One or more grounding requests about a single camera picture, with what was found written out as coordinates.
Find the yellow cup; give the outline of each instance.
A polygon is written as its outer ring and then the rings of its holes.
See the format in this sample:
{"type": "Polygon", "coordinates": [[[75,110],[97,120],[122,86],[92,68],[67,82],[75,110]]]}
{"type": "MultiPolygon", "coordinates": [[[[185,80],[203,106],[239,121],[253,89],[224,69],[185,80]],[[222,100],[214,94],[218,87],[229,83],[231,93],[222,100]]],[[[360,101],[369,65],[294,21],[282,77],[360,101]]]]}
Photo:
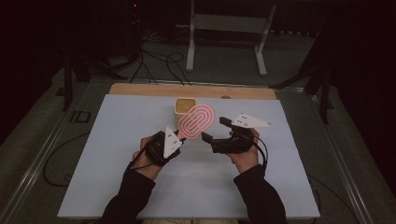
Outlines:
{"type": "Polygon", "coordinates": [[[175,100],[175,127],[178,129],[178,121],[197,103],[194,98],[179,97],[175,100]]]}

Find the pink spiral pattern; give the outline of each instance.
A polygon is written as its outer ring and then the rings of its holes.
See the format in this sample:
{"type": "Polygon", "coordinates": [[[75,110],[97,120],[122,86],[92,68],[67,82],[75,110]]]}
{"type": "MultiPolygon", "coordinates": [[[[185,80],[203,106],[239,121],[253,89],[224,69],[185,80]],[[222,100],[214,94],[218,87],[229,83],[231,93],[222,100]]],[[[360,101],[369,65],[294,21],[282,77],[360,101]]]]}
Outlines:
{"type": "Polygon", "coordinates": [[[210,105],[195,105],[178,121],[177,137],[193,139],[212,125],[215,112],[210,105]]]}

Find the wire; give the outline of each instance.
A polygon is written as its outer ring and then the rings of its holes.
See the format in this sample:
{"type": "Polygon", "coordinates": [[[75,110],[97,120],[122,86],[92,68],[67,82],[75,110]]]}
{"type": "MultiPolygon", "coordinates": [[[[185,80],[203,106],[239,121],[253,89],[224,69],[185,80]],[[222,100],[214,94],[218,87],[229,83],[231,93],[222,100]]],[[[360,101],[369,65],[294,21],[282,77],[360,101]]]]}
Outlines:
{"type": "Polygon", "coordinates": [[[160,32],[155,32],[155,33],[151,34],[151,35],[148,37],[148,41],[149,41],[149,42],[158,42],[158,43],[160,43],[160,42],[164,42],[164,41],[167,41],[167,40],[169,40],[169,37],[167,37],[166,35],[162,35],[160,32]],[[160,37],[160,39],[153,39],[153,38],[151,38],[152,36],[155,36],[155,35],[158,35],[158,36],[160,37]]]}
{"type": "Polygon", "coordinates": [[[146,167],[148,167],[148,166],[150,166],[150,165],[152,165],[152,164],[154,164],[154,163],[150,163],[150,164],[147,164],[147,165],[144,165],[144,166],[140,166],[140,167],[136,167],[136,168],[132,168],[132,169],[133,169],[133,170],[139,170],[139,169],[146,168],[146,167]]]}
{"type": "Polygon", "coordinates": [[[148,144],[145,144],[144,146],[143,146],[143,148],[139,151],[139,153],[137,154],[137,156],[131,161],[131,167],[133,167],[134,166],[134,164],[136,163],[136,161],[137,161],[137,159],[139,159],[139,157],[143,154],[143,152],[145,152],[146,151],[146,149],[147,149],[147,146],[148,144]]]}
{"type": "Polygon", "coordinates": [[[143,65],[143,55],[142,55],[141,52],[139,52],[139,56],[142,57],[141,59],[139,59],[140,64],[139,64],[139,66],[137,67],[137,69],[134,71],[134,74],[132,75],[131,80],[129,80],[129,83],[132,83],[132,81],[133,81],[134,78],[137,76],[137,73],[139,72],[140,68],[141,68],[142,65],[143,65]]]}
{"type": "Polygon", "coordinates": [[[181,72],[181,75],[186,79],[186,81],[191,86],[191,83],[187,79],[185,73],[183,72],[183,69],[178,64],[178,63],[180,63],[180,62],[182,62],[184,60],[184,54],[178,53],[178,52],[174,52],[174,53],[171,53],[169,55],[164,55],[164,54],[161,54],[161,53],[156,53],[156,52],[148,51],[148,50],[145,50],[145,49],[142,49],[142,52],[146,53],[148,56],[150,56],[150,57],[152,57],[154,59],[157,59],[157,60],[159,60],[161,62],[165,62],[166,67],[167,67],[168,71],[171,73],[171,75],[173,77],[175,77],[184,86],[184,82],[172,71],[172,69],[169,66],[169,63],[175,63],[177,65],[178,70],[181,72]],[[172,58],[172,56],[174,56],[174,55],[179,55],[180,59],[176,60],[176,59],[172,58]]]}
{"type": "Polygon", "coordinates": [[[145,63],[143,63],[143,61],[142,61],[142,64],[143,64],[143,66],[146,68],[146,72],[148,73],[148,74],[147,74],[147,77],[148,77],[148,84],[151,83],[151,79],[153,79],[154,82],[158,85],[157,80],[156,80],[155,77],[150,73],[149,67],[148,67],[145,63]]]}
{"type": "Polygon", "coordinates": [[[128,61],[126,61],[124,63],[114,64],[114,65],[110,65],[110,66],[107,65],[107,67],[111,70],[120,72],[120,71],[132,66],[134,63],[136,63],[136,59],[131,58],[131,59],[128,59],[128,61]]]}
{"type": "Polygon", "coordinates": [[[88,224],[94,221],[96,221],[96,219],[86,219],[86,220],[82,220],[79,224],[88,224]]]}
{"type": "MultiPolygon", "coordinates": [[[[59,149],[61,149],[61,148],[64,147],[65,145],[67,145],[67,144],[69,144],[69,143],[71,143],[71,142],[73,142],[73,141],[75,141],[75,140],[77,140],[77,139],[79,139],[79,138],[81,138],[81,137],[83,137],[83,136],[86,136],[86,135],[88,135],[88,134],[89,134],[89,133],[84,133],[84,134],[81,134],[81,135],[79,135],[79,136],[76,136],[76,137],[74,137],[74,138],[72,138],[72,139],[70,139],[70,140],[68,140],[68,141],[65,141],[64,143],[60,144],[58,147],[56,147],[55,149],[52,150],[52,152],[49,154],[49,157],[47,158],[46,162],[44,163],[44,167],[43,167],[43,177],[44,177],[44,180],[45,180],[48,184],[50,184],[50,185],[52,185],[52,186],[55,186],[55,187],[67,187],[67,186],[69,186],[68,183],[67,183],[67,184],[58,184],[58,183],[51,182],[51,181],[48,179],[48,177],[47,177],[47,166],[48,166],[48,164],[49,164],[50,159],[51,159],[52,156],[55,154],[55,152],[57,152],[59,149]]],[[[66,182],[70,182],[70,180],[66,179],[68,176],[71,176],[71,175],[65,175],[65,176],[64,176],[64,180],[65,180],[66,182]]]]}
{"type": "Polygon", "coordinates": [[[258,137],[258,136],[254,136],[255,138],[257,138],[257,139],[259,139],[259,141],[262,143],[262,145],[264,146],[264,148],[265,148],[265,153],[266,153],[266,156],[265,156],[265,162],[268,162],[268,148],[267,148],[267,145],[265,145],[265,143],[260,139],[260,137],[258,137]]]}
{"type": "MultiPolygon", "coordinates": [[[[311,186],[311,189],[313,189],[313,191],[315,192],[315,194],[317,195],[317,206],[318,206],[318,210],[319,210],[319,212],[320,212],[320,209],[321,209],[321,199],[320,199],[320,194],[319,194],[319,191],[318,191],[318,189],[315,187],[315,185],[312,183],[312,181],[308,178],[308,182],[309,182],[309,185],[311,186]]],[[[316,222],[317,222],[317,218],[314,218],[314,220],[312,221],[312,223],[311,224],[315,224],[316,222]]]]}
{"type": "Polygon", "coordinates": [[[257,145],[257,143],[255,143],[255,142],[253,142],[253,146],[256,147],[260,151],[260,154],[262,154],[262,165],[266,164],[267,163],[267,159],[266,159],[266,157],[264,155],[264,152],[262,151],[262,148],[259,147],[259,145],[257,145]]]}
{"type": "Polygon", "coordinates": [[[317,178],[315,178],[314,176],[312,176],[309,173],[306,173],[310,178],[316,180],[321,186],[323,186],[324,188],[326,188],[329,192],[331,192],[335,197],[338,198],[338,200],[340,200],[341,203],[344,204],[344,206],[349,210],[350,214],[356,219],[357,223],[359,224],[359,219],[356,217],[355,213],[353,212],[353,210],[349,207],[349,205],[347,205],[347,203],[343,200],[343,198],[341,198],[341,196],[339,196],[333,189],[331,189],[330,187],[328,187],[326,184],[324,184],[323,182],[321,182],[320,180],[318,180],[317,178]]]}

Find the hand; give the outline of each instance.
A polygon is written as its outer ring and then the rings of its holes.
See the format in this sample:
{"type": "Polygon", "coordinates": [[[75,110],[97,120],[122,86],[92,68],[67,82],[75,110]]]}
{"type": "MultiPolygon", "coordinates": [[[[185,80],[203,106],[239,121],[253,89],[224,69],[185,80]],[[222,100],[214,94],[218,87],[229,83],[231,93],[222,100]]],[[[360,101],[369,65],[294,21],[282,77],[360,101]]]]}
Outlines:
{"type": "MultiPolygon", "coordinates": [[[[250,129],[253,133],[254,142],[257,144],[260,134],[255,129],[250,129]]],[[[252,168],[259,164],[259,152],[255,146],[252,146],[248,151],[239,154],[226,154],[231,158],[233,164],[235,164],[236,169],[238,169],[239,174],[244,173],[246,170],[252,168]]]]}
{"type": "MultiPolygon", "coordinates": [[[[143,146],[146,145],[150,138],[151,137],[145,137],[140,140],[140,150],[142,150],[143,146]]],[[[132,156],[132,160],[136,158],[140,150],[134,153],[134,155],[132,156]]],[[[158,174],[162,169],[161,166],[153,164],[152,161],[146,156],[145,152],[140,155],[132,168],[135,169],[138,173],[150,178],[151,180],[155,180],[155,178],[157,178],[158,174]]]]}

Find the dark background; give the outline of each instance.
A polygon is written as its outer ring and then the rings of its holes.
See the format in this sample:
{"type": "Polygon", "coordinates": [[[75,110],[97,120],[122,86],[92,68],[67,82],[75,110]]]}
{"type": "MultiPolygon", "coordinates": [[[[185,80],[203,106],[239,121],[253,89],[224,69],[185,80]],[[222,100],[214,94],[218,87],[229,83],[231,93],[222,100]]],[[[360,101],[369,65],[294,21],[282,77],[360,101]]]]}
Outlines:
{"type": "MultiPolygon", "coordinates": [[[[63,67],[65,42],[72,42],[95,60],[105,61],[109,55],[134,52],[138,38],[131,39],[135,30],[129,28],[135,17],[142,16],[151,29],[172,37],[175,24],[189,23],[189,1],[146,2],[139,4],[145,10],[135,8],[131,12],[125,9],[130,4],[126,1],[2,1],[0,143],[63,67]]],[[[262,16],[258,1],[248,2],[253,8],[240,6],[238,10],[233,9],[240,5],[238,1],[222,5],[220,10],[213,2],[197,2],[197,10],[207,13],[262,16]]],[[[396,3],[391,1],[289,1],[279,4],[272,26],[276,34],[319,33],[306,66],[315,66],[327,60],[329,52],[335,52],[332,84],[393,192],[395,15],[396,3]]]]}

